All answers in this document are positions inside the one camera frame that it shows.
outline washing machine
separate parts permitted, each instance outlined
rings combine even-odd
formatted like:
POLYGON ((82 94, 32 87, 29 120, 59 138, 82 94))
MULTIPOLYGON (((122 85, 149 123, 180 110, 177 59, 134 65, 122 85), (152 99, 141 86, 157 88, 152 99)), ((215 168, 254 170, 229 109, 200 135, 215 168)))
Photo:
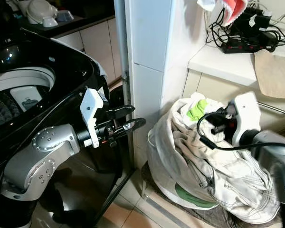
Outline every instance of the washing machine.
MULTIPOLYGON (((4 178, 6 167, 23 148, 32 144, 32 139, 43 129, 68 124, 74 128, 81 149, 59 168, 55 167, 55 173, 48 175, 50 180, 42 196, 34 198, 33 203, 27 198, 21 201, 16 195, 14 199, 11 197, 12 200, 0 201, 0 227, 55 228, 62 224, 91 227, 95 223, 94 215, 121 176, 121 151, 114 148, 116 134, 125 136, 127 131, 143 125, 145 121, 141 120, 136 127, 133 127, 135 122, 119 129, 114 126, 114 118, 129 114, 133 107, 112 109, 106 75, 101 66, 87 55, 56 40, 21 30, 7 4, 2 2, 0 191, 3 182, 18 189, 16 184, 4 178), (80 105, 89 89, 96 91, 103 102, 102 108, 98 108, 94 115, 95 129, 101 141, 98 148, 85 144, 90 134, 80 105)), ((24 158, 17 162, 13 168, 15 173, 20 172, 29 160, 24 158)))

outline tile floor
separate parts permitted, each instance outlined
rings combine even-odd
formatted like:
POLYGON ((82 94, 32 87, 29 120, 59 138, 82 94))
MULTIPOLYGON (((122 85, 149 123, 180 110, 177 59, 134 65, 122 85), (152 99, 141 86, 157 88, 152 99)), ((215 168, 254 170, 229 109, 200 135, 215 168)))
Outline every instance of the tile floor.
MULTIPOLYGON (((99 220, 97 228, 213 228, 151 190, 147 190, 147 200, 143 199, 139 194, 141 184, 140 173, 136 171, 99 220)), ((270 226, 281 227, 282 224, 270 226)))

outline white laundry bag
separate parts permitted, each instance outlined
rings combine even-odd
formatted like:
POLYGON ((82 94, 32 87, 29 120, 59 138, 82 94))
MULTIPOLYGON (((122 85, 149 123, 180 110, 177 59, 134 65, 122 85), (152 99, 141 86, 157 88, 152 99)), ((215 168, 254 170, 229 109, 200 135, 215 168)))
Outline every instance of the white laundry bag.
MULTIPOLYGON (((222 206, 239 219, 261 224, 272 220, 279 210, 273 180, 259 167, 247 150, 211 150, 199 141, 196 122, 186 113, 205 99, 194 93, 176 101, 148 134, 148 164, 154 182, 173 202, 192 209, 222 206)), ((207 100, 204 112, 222 106, 207 100)), ((230 147, 223 133, 212 135, 207 121, 200 125, 205 134, 221 147, 230 147)))

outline metal pipe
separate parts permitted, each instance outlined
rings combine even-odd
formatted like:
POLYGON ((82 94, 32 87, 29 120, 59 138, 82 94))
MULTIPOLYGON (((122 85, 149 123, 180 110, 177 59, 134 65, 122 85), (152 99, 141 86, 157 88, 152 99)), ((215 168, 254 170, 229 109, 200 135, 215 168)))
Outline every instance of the metal pipe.
POLYGON ((273 106, 268 105, 268 104, 264 104, 264 103, 262 103, 262 102, 257 102, 257 104, 258 104, 259 106, 263 106, 263 107, 265 107, 265 108, 269 108, 269 109, 275 110, 275 111, 277 111, 277 112, 279 112, 279 113, 285 114, 285 110, 282 110, 282 109, 273 107, 273 106))

